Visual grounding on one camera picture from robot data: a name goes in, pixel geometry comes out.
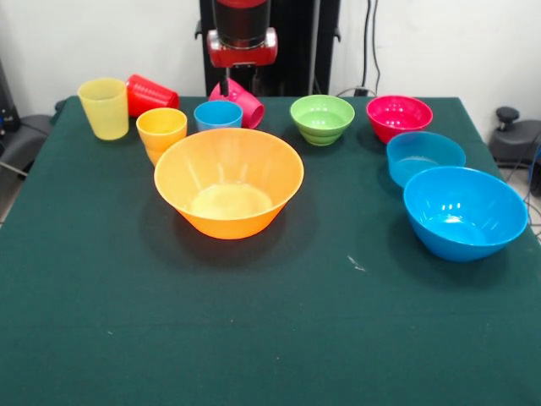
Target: white speck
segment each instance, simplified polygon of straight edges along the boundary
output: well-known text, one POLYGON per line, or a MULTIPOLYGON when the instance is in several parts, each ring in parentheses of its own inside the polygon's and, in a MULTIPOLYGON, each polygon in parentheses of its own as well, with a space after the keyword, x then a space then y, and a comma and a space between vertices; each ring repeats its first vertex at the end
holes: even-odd
POLYGON ((349 261, 352 263, 352 265, 357 269, 358 271, 366 272, 366 269, 364 269, 362 266, 360 266, 350 255, 347 256, 349 261))

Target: cup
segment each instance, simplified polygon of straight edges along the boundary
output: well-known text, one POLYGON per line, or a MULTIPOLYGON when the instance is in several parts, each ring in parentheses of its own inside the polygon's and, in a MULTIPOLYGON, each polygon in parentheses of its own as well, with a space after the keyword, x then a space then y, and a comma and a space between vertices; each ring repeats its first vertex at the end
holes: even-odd
POLYGON ((200 104, 194 111, 198 131, 207 129, 240 128, 243 121, 243 109, 237 103, 226 100, 214 100, 200 104))
POLYGON ((170 107, 178 109, 179 107, 178 93, 138 74, 132 74, 126 86, 128 87, 129 115, 132 117, 138 117, 153 108, 170 107))
POLYGON ((123 81, 91 80, 82 84, 77 94, 96 137, 112 141, 128 133, 128 96, 123 81))
POLYGON ((144 112, 137 119, 137 131, 153 165, 173 144, 186 136, 186 115, 176 108, 161 107, 144 112))
POLYGON ((218 84, 211 92, 209 100, 228 100, 237 103, 243 109, 243 127, 255 129, 263 120, 265 106, 233 79, 227 79, 227 82, 229 84, 229 96, 224 97, 220 94, 220 84, 218 84))

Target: blue cup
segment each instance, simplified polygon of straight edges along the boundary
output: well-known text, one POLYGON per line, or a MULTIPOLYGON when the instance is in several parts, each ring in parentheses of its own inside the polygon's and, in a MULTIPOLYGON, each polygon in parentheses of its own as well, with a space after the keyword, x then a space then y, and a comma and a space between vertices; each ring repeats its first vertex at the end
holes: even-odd
POLYGON ((240 128, 243 121, 243 109, 232 101, 207 101, 197 106, 194 117, 199 131, 240 128))
POLYGON ((463 167, 464 150, 447 137, 426 131, 402 133, 387 144, 392 180, 400 187, 417 173, 431 167, 463 167))

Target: blue bowl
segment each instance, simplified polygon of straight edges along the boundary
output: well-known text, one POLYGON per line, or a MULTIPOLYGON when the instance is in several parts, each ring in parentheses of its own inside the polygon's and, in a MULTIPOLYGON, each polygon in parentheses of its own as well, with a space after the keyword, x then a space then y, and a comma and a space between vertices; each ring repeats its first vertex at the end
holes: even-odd
POLYGON ((243 121, 243 109, 232 101, 207 101, 197 106, 194 117, 199 131, 240 128, 243 121))
POLYGON ((466 154, 443 135, 416 131, 394 137, 387 144, 389 173, 400 187, 419 172, 431 167, 463 167, 466 154))
POLYGON ((435 167, 404 188, 413 230, 437 256, 457 262, 501 250, 524 231, 521 196, 501 180, 465 167, 435 167))

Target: tipped over red cup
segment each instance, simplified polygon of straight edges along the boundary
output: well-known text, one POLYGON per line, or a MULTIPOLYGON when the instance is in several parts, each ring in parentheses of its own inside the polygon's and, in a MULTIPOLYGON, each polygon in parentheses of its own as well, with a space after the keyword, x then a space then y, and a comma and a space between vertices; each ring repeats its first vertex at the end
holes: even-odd
POLYGON ((229 96, 222 96, 220 93, 220 84, 216 85, 210 94, 209 100, 228 100, 237 103, 243 109, 243 127, 246 129, 255 129, 260 125, 265 115, 265 106, 249 91, 246 91, 239 83, 233 79, 228 79, 229 96))
POLYGON ((138 74, 132 74, 129 77, 126 87, 128 89, 128 113, 132 117, 138 117, 153 108, 179 108, 180 98, 177 92, 138 74))

